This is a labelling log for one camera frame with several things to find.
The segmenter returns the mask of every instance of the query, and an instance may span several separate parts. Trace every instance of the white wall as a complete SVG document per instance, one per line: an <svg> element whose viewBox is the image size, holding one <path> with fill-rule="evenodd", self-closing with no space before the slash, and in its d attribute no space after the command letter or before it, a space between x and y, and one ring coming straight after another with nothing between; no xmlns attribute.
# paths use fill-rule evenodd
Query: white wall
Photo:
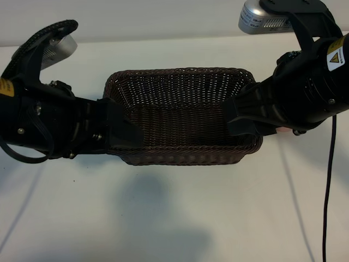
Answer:
<svg viewBox="0 0 349 262"><path fill-rule="evenodd" d="M0 46L20 45L37 30L64 19L77 20L80 27L74 37L87 42L240 35L237 24L244 2L1 0ZM349 30L349 1L323 2L341 29Z"/></svg>

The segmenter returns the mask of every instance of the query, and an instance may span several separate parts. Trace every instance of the sticker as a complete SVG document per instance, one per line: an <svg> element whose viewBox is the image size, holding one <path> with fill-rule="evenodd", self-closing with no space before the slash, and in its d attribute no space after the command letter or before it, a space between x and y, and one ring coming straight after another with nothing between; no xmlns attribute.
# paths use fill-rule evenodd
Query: sticker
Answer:
<svg viewBox="0 0 349 262"><path fill-rule="evenodd" d="M0 78L0 94L8 97L15 96L15 89L11 81Z"/></svg>
<svg viewBox="0 0 349 262"><path fill-rule="evenodd" d="M248 11L245 5L241 11L240 19L245 25L252 28L259 28L263 21L262 17L254 15L253 13Z"/></svg>
<svg viewBox="0 0 349 262"><path fill-rule="evenodd" d="M346 36L338 39L336 42L332 43L327 51L327 66L328 70L332 72L337 68L340 68L345 64L343 45Z"/></svg>

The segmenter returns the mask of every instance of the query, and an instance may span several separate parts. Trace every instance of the woven texture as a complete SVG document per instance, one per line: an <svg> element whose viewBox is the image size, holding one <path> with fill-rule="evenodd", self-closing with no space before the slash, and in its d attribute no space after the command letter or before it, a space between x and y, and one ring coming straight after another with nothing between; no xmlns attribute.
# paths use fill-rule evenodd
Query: woven texture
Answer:
<svg viewBox="0 0 349 262"><path fill-rule="evenodd" d="M256 152L262 138L231 136L221 103L255 82L234 68L127 70L108 79L104 97L125 106L145 133L145 146L111 147L132 165L222 165Z"/></svg>

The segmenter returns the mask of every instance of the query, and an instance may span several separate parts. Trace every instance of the white table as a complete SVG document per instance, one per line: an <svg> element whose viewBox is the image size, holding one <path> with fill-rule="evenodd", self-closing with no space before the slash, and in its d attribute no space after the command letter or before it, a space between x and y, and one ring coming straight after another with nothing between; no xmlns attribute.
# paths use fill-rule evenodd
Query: white table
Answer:
<svg viewBox="0 0 349 262"><path fill-rule="evenodd" d="M81 44L41 79L91 99L125 69L241 67L261 81L298 49L293 34ZM1 70L15 50L0 48ZM348 120L338 117L331 262L349 260ZM135 167L107 155L28 165L0 151L0 261L321 261L330 126L267 137L228 166Z"/></svg>

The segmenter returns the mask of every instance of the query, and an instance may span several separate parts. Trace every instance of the brown wicker basket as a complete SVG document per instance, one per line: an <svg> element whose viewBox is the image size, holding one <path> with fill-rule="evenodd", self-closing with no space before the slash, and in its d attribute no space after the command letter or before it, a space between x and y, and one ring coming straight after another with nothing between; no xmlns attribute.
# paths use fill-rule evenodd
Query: brown wicker basket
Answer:
<svg viewBox="0 0 349 262"><path fill-rule="evenodd" d="M262 138L231 136L221 103L255 82L234 68L127 70L108 79L104 97L125 106L145 133L145 146L112 147L109 154L132 165L223 165L256 152Z"/></svg>

